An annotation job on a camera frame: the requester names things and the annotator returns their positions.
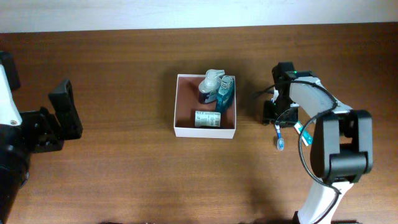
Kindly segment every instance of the wall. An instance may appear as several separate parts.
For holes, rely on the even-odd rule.
[[[0,0],[0,32],[387,21],[397,0]]]

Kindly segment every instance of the white box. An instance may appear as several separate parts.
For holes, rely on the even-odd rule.
[[[236,82],[232,105],[221,115],[221,129],[195,128],[196,111],[214,111],[216,101],[207,105],[199,103],[199,83],[206,75],[177,76],[175,92],[174,131],[176,137],[232,139],[236,130]]]

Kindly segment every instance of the bottle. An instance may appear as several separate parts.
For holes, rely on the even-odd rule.
[[[199,84],[200,103],[207,104],[217,99],[217,91],[221,85],[220,76],[224,74],[224,70],[210,69],[206,72],[206,78]]]
[[[217,94],[216,111],[224,113],[232,104],[234,90],[234,80],[230,76],[224,76],[221,80],[221,87]]]

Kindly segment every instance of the wooden table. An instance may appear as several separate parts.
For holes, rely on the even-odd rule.
[[[84,127],[83,137],[62,151],[32,156],[30,180],[8,223],[292,218],[312,184],[297,134],[283,129],[286,148],[277,151],[274,128],[259,121],[270,96],[249,99],[286,60],[373,116],[374,168],[346,194],[334,219],[394,223],[397,40],[396,23],[1,34],[0,48],[14,55],[22,82],[13,93],[18,109],[53,111],[47,94],[68,77]],[[236,76],[235,137],[176,138],[177,74],[210,68]]]

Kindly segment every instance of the teal bottle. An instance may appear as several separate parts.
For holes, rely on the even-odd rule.
[[[232,77],[225,75],[221,79],[221,86],[217,93],[216,112],[224,113],[233,101],[234,80]]]

